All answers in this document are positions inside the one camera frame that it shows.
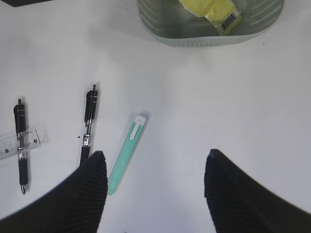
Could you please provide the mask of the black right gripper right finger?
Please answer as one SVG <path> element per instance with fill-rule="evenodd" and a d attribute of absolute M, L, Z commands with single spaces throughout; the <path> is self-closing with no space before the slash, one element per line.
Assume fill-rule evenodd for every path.
<path fill-rule="evenodd" d="M 310 213 L 274 194 L 218 149 L 206 160 L 204 196 L 218 233 L 309 233 Z"/>

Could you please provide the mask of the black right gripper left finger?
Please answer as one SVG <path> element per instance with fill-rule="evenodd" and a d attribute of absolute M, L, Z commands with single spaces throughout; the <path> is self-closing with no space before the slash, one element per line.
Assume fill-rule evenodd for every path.
<path fill-rule="evenodd" d="M 1 219 L 2 233 L 95 233 L 108 190 L 105 156 L 94 152 L 53 190 Z"/>

